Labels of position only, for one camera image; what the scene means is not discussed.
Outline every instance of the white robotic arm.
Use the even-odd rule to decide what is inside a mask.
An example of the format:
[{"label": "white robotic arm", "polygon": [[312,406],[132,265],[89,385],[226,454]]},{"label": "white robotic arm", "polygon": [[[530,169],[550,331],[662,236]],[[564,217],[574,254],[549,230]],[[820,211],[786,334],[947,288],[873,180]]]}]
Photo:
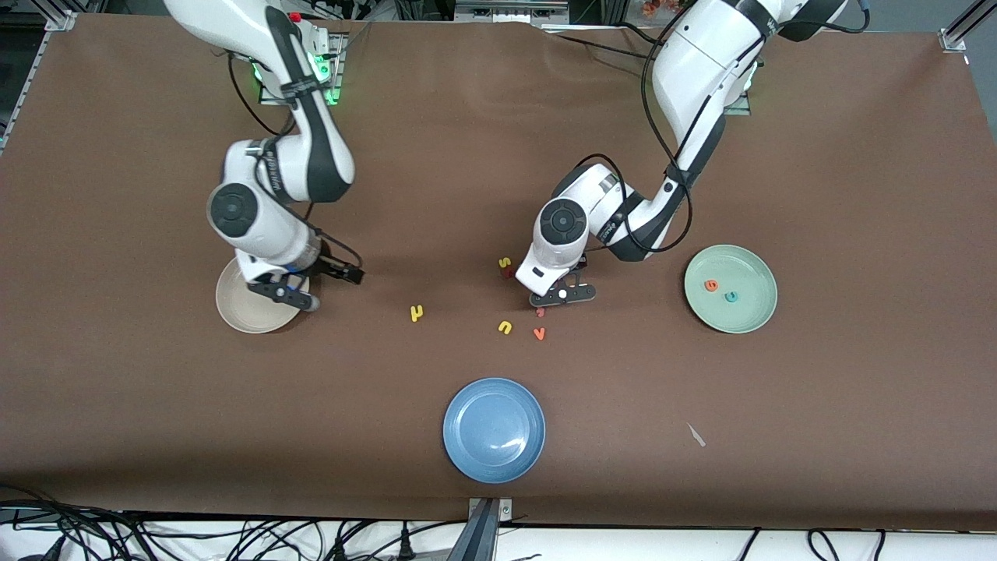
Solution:
[{"label": "white robotic arm", "polygon": [[208,221],[235,248],[249,289],[305,310],[318,299],[287,289],[289,275],[323,273],[360,283],[359,267],[332,260],[320,234],[286,207],[338,201],[354,180],[353,156],[325,106],[300,25],[270,0],[166,0],[195,37],[252,59],[272,73],[300,134],[240,141],[225,155]]},{"label": "white robotic arm", "polygon": [[[833,21],[845,3],[699,0],[683,13],[652,74],[658,105],[680,139],[674,165],[652,200],[622,185],[619,174],[602,164],[582,161],[561,180],[534,223],[533,242],[515,274],[533,292],[530,302],[545,306],[595,297],[594,288],[578,279],[563,280],[584,266],[588,234],[622,261],[659,252],[683,193],[692,189],[723,135],[724,109],[744,91],[765,41],[795,19]],[[819,29],[792,27],[807,27],[793,29],[796,41]]]}]

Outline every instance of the cable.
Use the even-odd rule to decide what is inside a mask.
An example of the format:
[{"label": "cable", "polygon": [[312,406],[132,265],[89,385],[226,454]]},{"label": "cable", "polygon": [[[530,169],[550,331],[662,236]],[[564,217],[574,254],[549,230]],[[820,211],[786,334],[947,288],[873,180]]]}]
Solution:
[{"label": "cable", "polygon": [[[744,60],[746,56],[748,56],[748,53],[754,51],[755,47],[758,47],[759,45],[765,47],[765,41],[766,38],[763,35],[758,39],[756,39],[755,42],[751,44],[751,46],[749,46],[740,55],[738,55],[738,58],[735,59],[735,61],[738,63],[737,65],[735,65],[735,68],[739,68],[741,66],[741,61]],[[699,106],[699,111],[697,111],[696,116],[693,117],[692,123],[689,125],[689,130],[686,131],[685,138],[683,138],[682,143],[679,144],[679,149],[675,151],[675,158],[678,158],[682,154],[682,151],[685,149],[686,142],[689,140],[689,137],[692,136],[693,130],[696,129],[696,124],[699,123],[699,118],[702,117],[703,111],[706,110],[706,106],[710,104],[710,100],[712,99],[713,99],[712,94],[706,96],[706,99],[703,100],[703,104]]]},{"label": "cable", "polygon": [[147,536],[155,538],[168,538],[168,539],[180,539],[180,540],[213,540],[216,538],[237,536],[239,534],[245,533],[245,530],[242,529],[234,532],[222,532],[220,534],[184,534],[184,533],[167,534],[162,532],[150,531],[149,528],[146,527],[145,523],[140,523],[140,527],[142,528],[143,533],[145,533]]},{"label": "cable", "polygon": [[246,111],[249,112],[249,115],[252,115],[252,118],[257,123],[259,123],[259,126],[263,127],[263,129],[265,129],[266,132],[270,133],[271,135],[276,135],[278,137],[286,136],[288,133],[291,132],[291,130],[294,129],[294,115],[293,114],[288,115],[287,123],[284,124],[284,129],[281,132],[279,132],[279,133],[277,131],[274,131],[270,127],[268,127],[266,125],[266,123],[264,123],[263,120],[260,119],[258,115],[256,115],[256,112],[252,110],[252,107],[249,106],[249,102],[247,102],[245,96],[242,95],[242,90],[239,89],[238,82],[235,81],[235,69],[232,67],[232,59],[234,59],[234,58],[235,58],[235,55],[229,51],[228,52],[228,78],[229,78],[229,80],[232,81],[232,88],[235,89],[235,94],[239,96],[239,101],[242,102],[242,107],[246,108]]},{"label": "cable", "polygon": [[876,532],[879,533],[879,542],[875,546],[875,553],[872,554],[872,561],[879,561],[882,546],[886,545],[886,530],[876,530]]},{"label": "cable", "polygon": [[820,21],[809,21],[809,20],[788,20],[779,24],[779,29],[783,29],[784,27],[787,27],[789,25],[814,25],[817,26],[818,28],[826,27],[828,29],[834,29],[835,31],[841,31],[841,33],[850,33],[852,35],[857,35],[865,31],[869,27],[869,21],[871,20],[871,16],[869,15],[868,8],[864,8],[862,10],[862,16],[864,18],[862,26],[857,28],[844,27],[827,21],[820,22]]},{"label": "cable", "polygon": [[276,528],[277,526],[283,524],[284,522],[280,521],[280,520],[277,520],[272,526],[270,526],[269,528],[267,528],[266,525],[269,524],[269,523],[270,522],[264,522],[264,523],[260,524],[258,527],[256,527],[255,529],[257,531],[257,534],[254,537],[252,537],[252,539],[250,539],[249,541],[245,540],[245,537],[248,537],[248,536],[239,538],[239,541],[235,543],[235,546],[232,547],[232,550],[228,552],[228,556],[225,557],[225,561],[235,561],[236,559],[239,558],[239,555],[241,555],[242,553],[244,553],[246,550],[249,549],[249,546],[252,545],[253,542],[255,542],[256,540],[259,540],[264,535],[266,535],[266,531],[267,530],[272,530],[272,529]]},{"label": "cable", "polygon": [[398,561],[412,561],[416,558],[416,552],[412,549],[412,540],[409,539],[409,536],[411,536],[409,523],[404,521],[402,522],[402,543],[398,546],[398,555],[395,556]]},{"label": "cable", "polygon": [[[425,532],[427,530],[432,530],[434,528],[439,528],[441,526],[447,526],[449,524],[465,524],[465,523],[467,523],[467,520],[449,520],[447,522],[436,522],[434,524],[429,524],[428,526],[423,526],[422,528],[417,528],[415,530],[412,530],[411,532],[409,532],[409,536],[414,536],[414,535],[416,535],[416,534],[418,534],[420,532]],[[369,554],[363,556],[363,560],[362,561],[374,561],[374,560],[376,560],[378,553],[381,553],[382,551],[388,549],[389,547],[395,545],[396,543],[398,543],[400,541],[402,541],[401,537],[398,537],[398,538],[395,538],[395,539],[391,540],[390,542],[388,542],[388,543],[382,545],[381,547],[375,549],[372,553],[369,553]],[[360,559],[359,558],[354,558],[351,561],[360,561]]]},{"label": "cable", "polygon": [[741,549],[741,556],[738,557],[738,561],[745,561],[748,559],[748,552],[751,551],[752,544],[755,543],[755,538],[762,533],[762,528],[755,528],[755,531],[751,533],[751,537],[748,538],[748,542],[745,544],[744,548]]},{"label": "cable", "polygon": [[373,525],[373,520],[361,520],[356,526],[347,530],[347,532],[343,535],[343,543],[345,544],[356,537],[356,535],[359,534],[364,528],[368,528]]},{"label": "cable", "polygon": [[297,526],[296,528],[294,528],[292,530],[289,530],[288,532],[286,532],[284,534],[281,534],[281,535],[277,535],[276,532],[274,532],[273,530],[270,530],[270,534],[272,534],[277,539],[274,540],[274,542],[272,544],[270,544],[266,549],[264,549],[263,551],[260,551],[259,553],[257,553],[253,557],[253,561],[260,561],[263,558],[263,556],[266,555],[267,553],[269,553],[270,551],[273,551],[275,549],[280,549],[280,548],[283,548],[283,547],[288,547],[291,550],[293,550],[295,553],[297,553],[298,554],[298,559],[304,558],[304,554],[301,553],[301,549],[298,546],[296,546],[296,545],[288,542],[287,538],[290,537],[291,534],[294,534],[295,532],[303,530],[303,529],[307,528],[308,526],[311,526],[312,524],[317,524],[317,522],[314,522],[314,521],[305,522],[304,524],[301,524],[300,526]]},{"label": "cable", "polygon": [[182,559],[181,557],[178,557],[177,555],[173,554],[173,552],[171,552],[168,549],[166,549],[165,547],[163,547],[163,545],[160,542],[156,541],[156,538],[154,538],[152,536],[152,534],[148,534],[147,533],[147,537],[149,537],[150,543],[152,543],[153,545],[155,545],[156,547],[158,547],[160,549],[160,551],[162,551],[163,553],[165,553],[173,561],[187,561],[185,559]]},{"label": "cable", "polygon": [[672,27],[675,26],[675,23],[679,21],[679,18],[681,18],[686,13],[686,10],[688,10],[695,4],[696,2],[695,0],[693,0],[693,2],[689,4],[689,6],[679,10],[675,14],[675,16],[668,22],[668,24],[665,25],[665,28],[662,29],[661,33],[658,34],[658,38],[654,40],[654,44],[651,45],[651,49],[647,51],[647,57],[645,57],[644,59],[644,68],[640,72],[640,101],[644,106],[644,117],[647,118],[647,123],[648,125],[651,126],[651,132],[654,133],[654,138],[658,139],[658,144],[661,145],[661,148],[665,151],[665,154],[668,156],[668,161],[671,162],[672,166],[675,166],[676,169],[678,169],[679,165],[678,162],[675,161],[675,155],[672,154],[672,150],[668,148],[668,144],[665,142],[664,137],[661,136],[661,131],[658,130],[658,125],[657,123],[654,122],[654,116],[651,114],[651,106],[647,102],[647,71],[651,67],[651,60],[654,57],[656,51],[661,47],[661,45],[664,44],[665,35],[667,35],[669,31],[671,31]]},{"label": "cable", "polygon": [[[593,158],[600,158],[604,160],[607,164],[609,164],[609,167],[613,169],[613,173],[616,174],[616,179],[619,180],[620,183],[620,194],[623,197],[623,204],[626,205],[626,198],[627,198],[626,182],[623,180],[623,172],[620,171],[619,166],[617,166],[616,163],[613,162],[611,158],[609,158],[605,154],[591,154],[589,156],[586,156],[581,162],[578,162],[578,164],[575,165],[575,168],[581,166],[582,164],[588,162]],[[674,242],[663,248],[657,248],[657,249],[648,248],[643,244],[641,244],[640,241],[637,240],[637,237],[633,235],[633,230],[631,230],[630,228],[629,213],[626,212],[623,213],[623,226],[624,228],[626,228],[627,237],[629,237],[630,241],[633,242],[633,244],[637,246],[637,248],[639,248],[642,252],[647,252],[650,254],[663,254],[681,244],[682,241],[685,240],[686,236],[689,234],[689,230],[692,228],[692,199],[689,197],[689,190],[686,188],[684,182],[680,182],[679,187],[682,189],[682,193],[685,196],[686,204],[688,205],[688,211],[686,212],[686,217],[687,217],[686,225],[685,228],[682,230],[682,234],[680,234],[679,237],[676,238]]]},{"label": "cable", "polygon": [[[279,139],[280,139],[280,137],[277,137],[277,138],[273,139],[273,141],[276,142]],[[322,229],[320,229],[317,226],[313,225],[312,223],[308,222],[307,220],[305,220],[304,217],[302,217],[301,215],[299,215],[296,212],[294,212],[294,209],[291,209],[290,207],[285,207],[284,205],[282,205],[280,203],[280,201],[277,200],[277,197],[274,194],[270,193],[269,189],[266,189],[265,187],[263,187],[263,183],[260,182],[260,180],[259,180],[259,164],[260,164],[261,161],[262,161],[262,157],[261,156],[257,156],[256,157],[256,164],[253,165],[253,179],[256,181],[256,186],[259,187],[259,189],[263,193],[265,193],[270,199],[272,199],[276,204],[280,205],[280,207],[282,209],[284,209],[285,211],[287,211],[292,217],[294,217],[297,220],[301,221],[301,223],[303,223],[309,229],[311,229],[312,231],[314,231],[317,236],[319,236],[320,238],[326,240],[330,244],[334,244],[334,245],[338,246],[344,252],[346,252],[346,253],[350,254],[351,256],[353,256],[353,258],[355,260],[357,260],[357,262],[355,264],[352,264],[350,262],[343,261],[343,260],[341,260],[339,258],[332,257],[332,259],[336,260],[337,262],[339,262],[339,263],[341,263],[343,265],[348,265],[348,266],[351,266],[351,267],[355,267],[356,269],[362,269],[364,267],[364,258],[362,258],[360,256],[360,254],[358,254],[356,251],[354,251],[353,248],[347,246],[346,244],[344,244],[344,243],[340,242],[339,240],[336,240],[332,236],[326,234]]]},{"label": "cable", "polygon": [[[26,489],[24,487],[19,487],[17,485],[0,483],[0,488],[10,489],[32,497],[32,500],[0,501],[0,507],[32,508],[32,509],[47,511],[51,514],[59,516],[59,521],[56,524],[59,531],[61,531],[67,539],[76,543],[80,547],[84,548],[84,554],[88,559],[90,553],[92,553],[93,550],[89,549],[89,546],[86,544],[86,541],[83,538],[84,529],[86,529],[88,533],[96,535],[97,537],[106,541],[108,545],[111,547],[112,552],[117,551],[118,555],[122,559],[125,559],[126,561],[130,561],[132,559],[131,554],[128,552],[128,548],[124,544],[121,544],[118,541],[116,541],[110,534],[108,534],[108,532],[104,528],[102,528],[97,521],[95,521],[94,516],[84,515],[83,514],[84,509],[82,507],[60,503],[52,499],[47,494],[38,493],[30,489]],[[88,511],[88,513],[92,513],[97,518],[104,518],[105,520],[110,519],[110,520],[121,521],[126,525],[126,527],[135,532],[133,521],[120,514],[104,510],[101,508],[87,508],[86,510]],[[69,529],[67,529],[63,525],[64,521],[70,523]],[[74,531],[76,533],[76,536],[70,533],[70,530]],[[144,539],[142,539],[141,536],[138,536],[137,541],[139,541],[139,545],[143,548],[143,551],[149,556],[149,561],[158,561],[156,554],[153,553],[152,549],[149,547],[149,544]]]},{"label": "cable", "polygon": [[585,41],[584,39],[575,39],[574,37],[567,37],[565,35],[556,34],[556,37],[560,37],[565,41],[571,41],[572,43],[581,43],[582,45],[588,45],[589,47],[595,47],[597,49],[605,49],[607,51],[612,51],[614,53],[620,53],[622,55],[628,55],[638,59],[644,58],[645,55],[640,53],[635,53],[633,51],[627,51],[625,49],[617,49],[616,47],[610,47],[608,45],[600,45],[599,43],[592,43],[591,41]]},{"label": "cable", "polygon": [[834,546],[831,544],[831,539],[828,538],[828,535],[825,534],[823,530],[816,530],[815,529],[815,530],[811,530],[811,531],[807,532],[807,545],[810,546],[811,552],[814,553],[814,556],[817,557],[818,559],[820,559],[821,561],[830,561],[827,557],[825,557],[824,555],[821,555],[820,553],[818,553],[817,547],[814,545],[814,536],[815,535],[818,535],[818,536],[821,536],[822,538],[824,538],[824,543],[828,545],[828,549],[831,551],[831,557],[833,557],[834,561],[841,561],[837,557],[837,551],[834,550]]},{"label": "cable", "polygon": [[630,31],[636,33],[637,35],[640,35],[640,38],[643,39],[644,41],[647,41],[648,43],[650,43],[652,45],[654,44],[654,37],[651,37],[650,35],[644,33],[644,30],[642,30],[641,28],[637,27],[636,25],[634,25],[634,24],[632,24],[630,22],[621,21],[621,22],[618,22],[618,23],[614,23],[613,26],[614,27],[625,27],[625,28],[629,29]]}]

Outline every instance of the beige plate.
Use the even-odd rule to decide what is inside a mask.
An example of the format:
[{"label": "beige plate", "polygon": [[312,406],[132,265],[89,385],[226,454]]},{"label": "beige plate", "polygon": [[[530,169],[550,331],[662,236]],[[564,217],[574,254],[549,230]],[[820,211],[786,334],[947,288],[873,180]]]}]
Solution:
[{"label": "beige plate", "polygon": [[[309,280],[305,279],[301,289],[308,291],[309,285]],[[276,303],[266,296],[250,292],[235,259],[228,263],[218,278],[214,303],[221,318],[243,333],[267,333],[280,329],[300,311],[292,305]]]}]

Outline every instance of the white floor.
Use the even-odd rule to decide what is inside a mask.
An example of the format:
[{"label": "white floor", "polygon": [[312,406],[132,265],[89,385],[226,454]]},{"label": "white floor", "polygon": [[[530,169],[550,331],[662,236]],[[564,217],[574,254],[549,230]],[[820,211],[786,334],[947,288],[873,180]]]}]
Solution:
[{"label": "white floor", "polygon": [[[293,528],[289,523],[283,528]],[[424,522],[410,525],[416,529]],[[236,532],[239,522],[171,522],[150,524],[151,529],[164,532],[224,533]],[[326,551],[335,537],[337,522],[323,522],[322,535]],[[455,524],[430,530],[412,537],[416,553],[439,552],[454,545],[462,525]],[[397,538],[401,524],[382,522],[358,534],[347,545],[347,554],[355,558],[369,553]],[[29,555],[41,555],[53,544],[58,534],[33,530],[14,531],[10,526],[0,529],[0,561],[17,561]],[[516,529],[501,531],[497,561],[521,561],[539,554],[539,561],[734,561],[741,555],[750,530],[624,530],[624,529]],[[878,535],[874,532],[829,532],[829,538],[841,561],[871,561]],[[190,561],[220,561],[234,546],[237,536],[214,540],[161,540],[163,546],[179,558]],[[319,536],[307,528],[289,538],[304,555],[318,556]],[[261,540],[240,556],[251,559],[272,540]],[[831,555],[818,541],[818,550]],[[95,543],[99,552],[107,551]],[[385,550],[380,558],[387,560],[398,548]],[[290,549],[268,553],[264,559],[296,561]],[[879,557],[880,561],[993,561],[997,559],[997,535],[890,532]],[[82,550],[67,545],[62,561],[84,561]],[[807,544],[807,532],[762,531],[748,555],[750,561],[817,561]]]}]

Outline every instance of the brown table surface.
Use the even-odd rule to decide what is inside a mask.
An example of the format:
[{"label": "brown table surface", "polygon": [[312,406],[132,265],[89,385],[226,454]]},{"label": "brown table surface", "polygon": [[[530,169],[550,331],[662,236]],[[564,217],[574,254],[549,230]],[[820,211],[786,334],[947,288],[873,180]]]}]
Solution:
[{"label": "brown table surface", "polygon": [[[503,495],[533,522],[994,529],[997,150],[968,68],[930,34],[765,57],[688,240],[594,254],[600,296],[539,319],[498,259],[556,182],[605,152],[659,185],[639,61],[519,24],[372,25],[333,108],[358,179],[313,215],[368,276],[247,335],[215,310],[231,249],[204,217],[227,146],[264,136],[225,58],[169,18],[81,16],[0,158],[0,479],[128,509],[444,519]],[[771,266],[764,328],[687,307],[713,244]],[[547,420],[502,486],[441,438],[483,376]]]}]

